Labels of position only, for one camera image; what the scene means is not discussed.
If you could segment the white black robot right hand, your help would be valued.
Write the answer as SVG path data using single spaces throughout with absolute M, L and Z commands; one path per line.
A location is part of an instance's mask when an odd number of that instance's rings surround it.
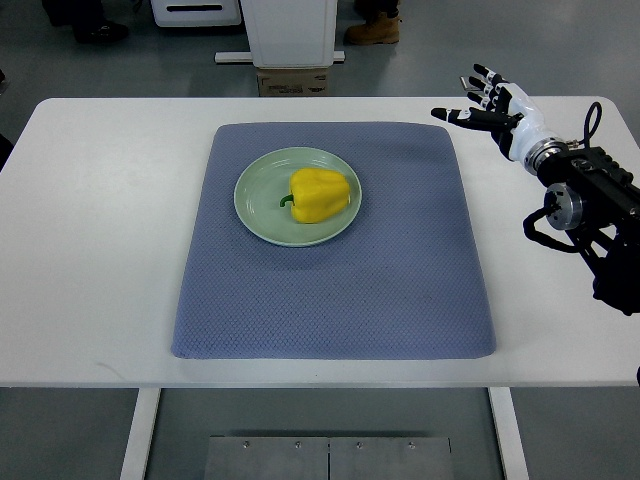
M 434 108 L 431 115 L 452 125 L 488 132 L 501 154 L 531 172 L 543 159 L 565 150 L 566 143 L 547 128 L 544 115 L 515 83 L 490 68 L 476 64 L 468 79 L 474 89 L 466 109 Z

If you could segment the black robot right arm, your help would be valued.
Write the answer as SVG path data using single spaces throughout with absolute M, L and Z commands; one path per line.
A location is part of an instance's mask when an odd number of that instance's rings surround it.
M 602 112 L 599 102 L 590 106 L 582 140 L 545 140 L 527 155 L 546 193 L 523 229 L 542 246 L 579 254 L 594 275 L 593 298 L 630 316 L 639 312 L 639 188 L 591 144 Z

